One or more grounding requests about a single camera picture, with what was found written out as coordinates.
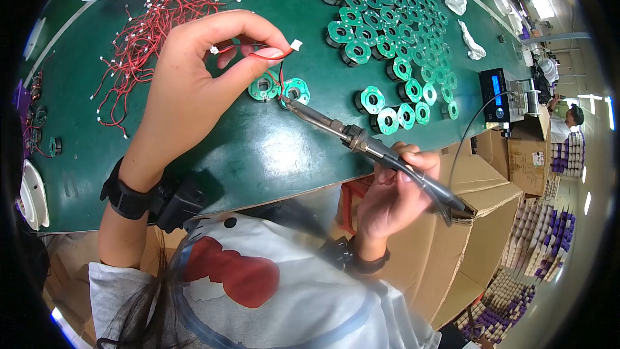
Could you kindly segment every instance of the blue lcd display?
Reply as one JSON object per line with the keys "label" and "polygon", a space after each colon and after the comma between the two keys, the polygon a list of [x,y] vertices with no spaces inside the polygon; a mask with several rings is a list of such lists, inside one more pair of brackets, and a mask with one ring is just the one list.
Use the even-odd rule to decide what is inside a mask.
{"label": "blue lcd display", "polygon": [[[491,77],[491,80],[493,82],[493,92],[494,92],[494,94],[499,95],[501,93],[500,92],[500,79],[499,79],[499,77],[494,75],[494,76]],[[501,97],[500,96],[495,98],[495,105],[501,106]]]}

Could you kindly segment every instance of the wire connector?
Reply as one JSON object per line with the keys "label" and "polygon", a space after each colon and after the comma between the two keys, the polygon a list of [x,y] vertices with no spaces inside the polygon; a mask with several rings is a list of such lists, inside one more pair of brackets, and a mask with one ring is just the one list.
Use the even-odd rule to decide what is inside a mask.
{"label": "wire connector", "polygon": [[303,44],[303,42],[301,42],[300,40],[296,39],[293,41],[293,43],[291,43],[291,49],[295,50],[295,51],[299,51],[299,47]]}

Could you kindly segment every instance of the workbench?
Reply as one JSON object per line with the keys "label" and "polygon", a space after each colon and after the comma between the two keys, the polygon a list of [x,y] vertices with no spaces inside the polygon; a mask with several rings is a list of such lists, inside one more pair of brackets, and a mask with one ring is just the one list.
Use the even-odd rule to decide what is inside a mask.
{"label": "workbench", "polygon": [[[492,0],[480,1],[498,13]],[[467,56],[458,17],[445,7],[443,0],[437,2],[449,19],[444,37],[454,55],[451,66],[458,79],[454,99],[460,117],[455,121],[443,120],[436,103],[431,107],[427,126],[416,124],[409,131],[400,129],[391,136],[377,136],[388,145],[404,141],[415,143],[422,150],[434,150],[455,143],[482,105],[478,72],[503,67],[517,78],[529,77],[528,68],[519,58],[520,42],[485,9],[469,0],[467,12],[460,17],[476,42],[487,51],[486,58],[473,61]],[[123,138],[119,128],[104,127],[97,122],[96,110],[101,99],[92,101],[90,96],[107,69],[99,56],[111,58],[110,42],[127,21],[125,4],[131,13],[139,13],[144,0],[100,0],[75,17],[74,13],[83,4],[80,0],[50,0],[42,14],[46,17],[42,40],[34,58],[22,66],[21,74],[25,78],[41,54],[41,45],[46,46],[65,26],[66,31],[51,46],[56,52],[45,64],[39,102],[48,108],[43,143],[50,136],[60,137],[63,153],[53,159],[38,153],[32,156],[45,182],[50,212],[50,227],[42,228],[43,232],[98,229],[105,206],[99,201],[101,186],[138,128],[149,89],[149,84],[140,84],[128,97],[124,125],[129,140]],[[386,75],[386,62],[371,58],[366,65],[348,67],[339,51],[325,42],[326,26],[334,19],[336,7],[322,0],[242,0],[229,8],[252,10],[279,27],[289,41],[298,39],[304,43],[299,53],[285,60],[284,77],[306,81],[311,92],[309,105],[314,109],[345,124],[370,129],[368,115],[359,113],[353,103],[358,90],[376,86],[386,96],[386,105],[400,105],[397,84]],[[72,16],[75,19],[67,27],[66,21]],[[500,43],[498,35],[505,35],[506,42]],[[221,71],[214,63],[211,56],[207,68],[215,77]],[[106,81],[102,91],[106,92],[112,82],[113,79]],[[109,109],[104,109],[101,116],[108,113]],[[483,130],[484,121],[480,117],[469,136]],[[209,136],[171,164],[170,169],[179,175],[192,173],[209,196],[203,212],[217,213],[352,180],[371,173],[372,165],[362,155],[350,153],[335,137],[298,119],[277,102],[260,103],[243,93]]]}

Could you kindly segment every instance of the red graphic on shirt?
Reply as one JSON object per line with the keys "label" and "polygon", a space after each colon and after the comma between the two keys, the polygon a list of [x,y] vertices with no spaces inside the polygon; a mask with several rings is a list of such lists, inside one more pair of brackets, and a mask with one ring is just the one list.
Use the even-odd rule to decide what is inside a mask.
{"label": "red graphic on shirt", "polygon": [[223,283],[224,291],[232,300],[256,309],[278,289],[280,268],[269,259],[222,250],[216,239],[203,236],[191,247],[183,281],[191,282],[207,276],[213,283]]}

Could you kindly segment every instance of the white t-shirt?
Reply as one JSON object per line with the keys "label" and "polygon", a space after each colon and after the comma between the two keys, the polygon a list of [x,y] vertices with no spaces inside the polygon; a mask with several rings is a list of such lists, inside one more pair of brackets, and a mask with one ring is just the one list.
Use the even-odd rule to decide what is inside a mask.
{"label": "white t-shirt", "polygon": [[570,128],[566,125],[565,119],[551,116],[551,142],[564,143],[569,138]]}
{"label": "white t-shirt", "polygon": [[[227,228],[231,216],[236,225]],[[201,221],[172,263],[182,275],[172,291],[181,340],[213,349],[437,348],[441,334],[408,312],[401,292],[384,281],[359,282],[294,237],[241,214]],[[90,263],[89,278],[97,338],[115,339],[121,319],[114,316],[152,276]]]}

